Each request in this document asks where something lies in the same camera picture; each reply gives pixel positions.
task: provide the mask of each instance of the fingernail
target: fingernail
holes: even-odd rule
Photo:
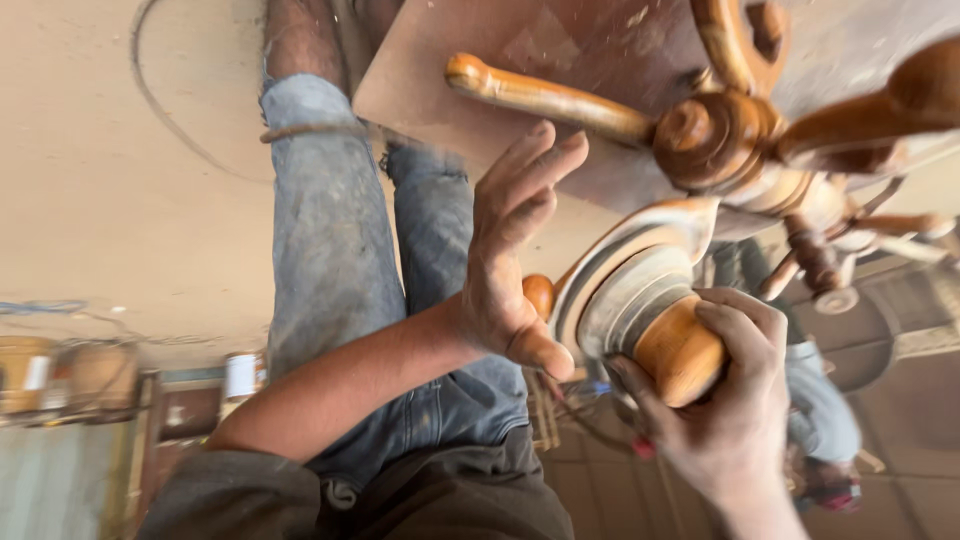
[[[543,134],[545,133],[546,133],[546,120],[541,120],[540,122],[537,122],[537,125],[534,126],[534,129],[530,130],[530,133],[528,133],[527,136],[537,137],[537,136],[543,136]]]
[[[583,131],[579,131],[569,139],[560,143],[560,149],[565,151],[573,150],[578,146],[583,145],[585,142],[587,142],[587,134]]]
[[[626,370],[623,368],[623,365],[620,363],[620,361],[621,360],[619,357],[614,358],[613,360],[609,360],[607,362],[607,367],[612,369],[617,375],[619,375],[622,378],[625,376]]]

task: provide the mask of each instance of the hand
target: hand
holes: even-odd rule
[[[464,327],[471,341],[566,380],[573,374],[573,358],[523,297],[516,256],[517,248],[553,215],[554,184],[587,158],[583,132],[553,146],[556,136],[553,124],[541,121],[477,184],[462,301]]]
[[[635,398],[647,436],[721,510],[744,504],[749,492],[782,495],[786,317],[735,289],[698,292],[704,301],[697,317],[723,338],[732,358],[708,403],[672,409],[635,362],[620,357],[612,367]]]

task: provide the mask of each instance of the dirty jeans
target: dirty jeans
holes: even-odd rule
[[[309,74],[273,83],[261,106],[272,129],[304,123],[360,126],[347,97]],[[424,147],[389,149],[403,287],[365,137],[283,138],[273,143],[273,161],[276,299],[270,380],[460,291],[473,233],[473,193],[453,160]],[[508,430],[529,423],[526,392],[519,367],[502,356],[487,356],[380,407],[307,467],[359,492],[385,465],[412,451],[498,445]]]

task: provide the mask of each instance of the fingers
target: fingers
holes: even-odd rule
[[[552,188],[582,165],[587,153],[587,136],[580,132],[530,160],[509,160],[504,164],[512,166],[526,161],[524,167],[503,170],[498,167],[496,171],[488,172],[481,184],[477,185],[477,203],[484,221],[501,218],[537,193]]]
[[[783,345],[772,343],[747,315],[734,307],[703,301],[694,308],[705,327],[719,335],[730,352],[727,382],[715,392],[738,401],[753,391],[769,388],[783,377]]]
[[[636,362],[618,356],[608,364],[619,375],[626,390],[634,397],[645,417],[647,436],[656,442],[669,439],[679,428],[680,418],[657,395],[653,379]]]
[[[781,344],[786,343],[786,316],[779,309],[767,306],[760,300],[729,287],[698,289],[697,294],[708,302],[741,311],[775,346],[780,347]]]
[[[758,345],[769,344],[754,321],[739,309],[712,302],[698,302],[694,312],[705,327],[723,339],[734,361],[754,356]]]
[[[550,336],[546,323],[537,322],[520,331],[507,346],[506,357],[525,366],[537,367],[556,380],[573,375],[573,356]]]
[[[487,257],[515,249],[533,236],[556,209],[557,194],[552,188],[546,187],[527,199],[494,226],[485,245],[485,249],[489,250]]]
[[[509,180],[516,171],[527,168],[540,154],[549,150],[557,138],[557,129],[549,120],[541,120],[526,134],[514,141],[510,148],[491,165],[481,184],[493,186]]]
[[[504,211],[513,209],[547,187],[562,180],[577,167],[584,164],[589,152],[587,134],[577,132],[564,142],[540,154],[523,168],[516,180],[504,184],[499,194],[503,196]]]

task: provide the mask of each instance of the sleeve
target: sleeve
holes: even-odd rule
[[[319,479],[294,461],[206,452],[178,467],[151,504],[137,538],[311,537],[320,504]]]

